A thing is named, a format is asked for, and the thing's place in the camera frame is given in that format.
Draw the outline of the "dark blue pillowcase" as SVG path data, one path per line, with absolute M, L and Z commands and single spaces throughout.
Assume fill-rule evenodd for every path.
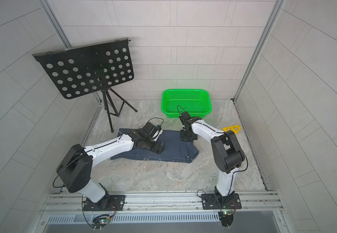
M 111 157 L 111 160 L 125 158 L 138 161 L 192 163 L 199 154 L 199 150 L 194 146 L 193 142 L 181 141 L 179 131 L 164 130 L 158 137 L 158 141 L 163 142 L 165 146 L 161 154 L 149 150 L 136 149 L 115 155 Z

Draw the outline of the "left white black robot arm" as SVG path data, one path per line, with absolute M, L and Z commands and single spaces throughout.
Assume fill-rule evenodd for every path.
M 86 147 L 76 144 L 70 148 L 58 166 L 57 175 L 68 192 L 78 192 L 93 203 L 107 200 L 106 189 L 91 178 L 93 168 L 115 155 L 131 150 L 162 153 L 164 143 L 158 141 L 162 133 L 160 125 L 153 125 L 148 121 L 143 128 L 129 130 L 101 144 Z

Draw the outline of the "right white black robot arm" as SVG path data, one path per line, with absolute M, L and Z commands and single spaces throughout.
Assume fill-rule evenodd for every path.
M 200 136 L 211 144 L 215 164 L 220 170 L 215 192 L 221 197 L 231 195 L 234 192 L 235 173 L 245 160 L 236 134 L 218 130 L 200 117 L 191 117 L 188 112 L 181 113 L 179 119 L 183 124 L 180 131 L 182 141 L 194 141 Z

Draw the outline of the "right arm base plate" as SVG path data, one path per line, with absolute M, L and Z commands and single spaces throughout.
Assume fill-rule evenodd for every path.
M 242 208 L 238 193 L 231 193 L 227 197 L 214 193 L 202 194 L 202 206 L 204 210 L 239 210 Z

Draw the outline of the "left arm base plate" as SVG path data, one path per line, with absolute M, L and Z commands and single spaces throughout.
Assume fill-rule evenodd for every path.
M 93 203 L 89 198 L 82 201 L 83 211 L 122 211 L 126 195 L 106 195 L 99 202 Z

